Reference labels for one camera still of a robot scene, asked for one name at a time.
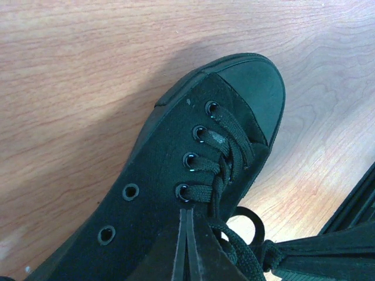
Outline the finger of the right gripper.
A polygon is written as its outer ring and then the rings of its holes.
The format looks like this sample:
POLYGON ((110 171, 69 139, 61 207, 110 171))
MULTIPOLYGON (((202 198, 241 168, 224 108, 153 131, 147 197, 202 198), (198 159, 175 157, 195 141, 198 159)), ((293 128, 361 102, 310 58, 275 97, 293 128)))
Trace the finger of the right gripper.
POLYGON ((374 163, 319 231, 319 235, 374 221, 374 163))
POLYGON ((284 259, 272 273, 284 280, 374 280, 374 221, 277 247, 284 259))

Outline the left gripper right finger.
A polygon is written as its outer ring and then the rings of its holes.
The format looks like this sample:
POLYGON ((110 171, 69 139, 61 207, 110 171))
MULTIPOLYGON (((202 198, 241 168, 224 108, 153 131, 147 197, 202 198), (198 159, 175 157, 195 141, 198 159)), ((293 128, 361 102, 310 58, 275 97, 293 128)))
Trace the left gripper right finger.
POLYGON ((185 210, 185 280, 246 280, 223 252, 207 222, 185 210))

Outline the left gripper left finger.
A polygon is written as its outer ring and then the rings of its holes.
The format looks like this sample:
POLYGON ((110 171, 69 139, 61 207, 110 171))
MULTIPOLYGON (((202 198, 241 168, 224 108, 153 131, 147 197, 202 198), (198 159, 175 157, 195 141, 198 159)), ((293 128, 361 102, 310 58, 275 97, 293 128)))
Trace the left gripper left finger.
POLYGON ((185 280, 186 222, 187 211, 184 209, 172 217, 134 270, 134 280, 185 280))

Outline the black shoelace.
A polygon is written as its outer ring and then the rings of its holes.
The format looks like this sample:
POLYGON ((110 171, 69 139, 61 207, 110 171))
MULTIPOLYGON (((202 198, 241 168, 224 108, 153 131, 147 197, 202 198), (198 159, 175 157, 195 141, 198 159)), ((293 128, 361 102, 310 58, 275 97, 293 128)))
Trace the black shoelace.
POLYGON ((257 214, 245 207, 236 207, 234 215, 248 217, 255 226, 255 236, 247 245, 232 231, 220 216, 220 201, 224 191, 233 184, 239 174, 248 170, 255 162, 253 144, 235 120, 234 115, 215 101, 205 105, 208 116, 214 120, 225 134, 197 125, 193 137, 219 151, 220 157, 212 161, 195 152, 183 156, 183 165, 191 172, 210 172, 214 178, 211 184, 181 183, 175 188, 176 197, 183 202, 194 201, 209 206, 208 224, 220 242, 224 254, 237 266, 245 277, 264 280, 263 273, 280 263, 282 255, 270 241, 264 239, 264 225, 257 214))

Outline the black canvas shoe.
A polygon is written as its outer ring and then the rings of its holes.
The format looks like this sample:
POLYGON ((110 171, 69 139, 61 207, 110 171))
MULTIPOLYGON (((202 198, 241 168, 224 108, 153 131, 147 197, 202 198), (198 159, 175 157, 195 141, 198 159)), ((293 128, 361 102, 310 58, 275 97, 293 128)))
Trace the black canvas shoe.
POLYGON ((183 165, 187 152, 212 161, 220 157, 214 147, 193 137, 197 125, 226 133, 206 113, 208 101, 234 115, 255 154, 254 164, 222 195, 220 216, 226 222, 264 167, 285 105, 278 69, 255 53, 233 54, 199 67, 159 99, 101 204, 29 280, 125 280, 180 209, 192 208, 208 220, 208 204, 183 202, 175 193, 181 183, 213 181, 213 173, 191 172, 183 165))

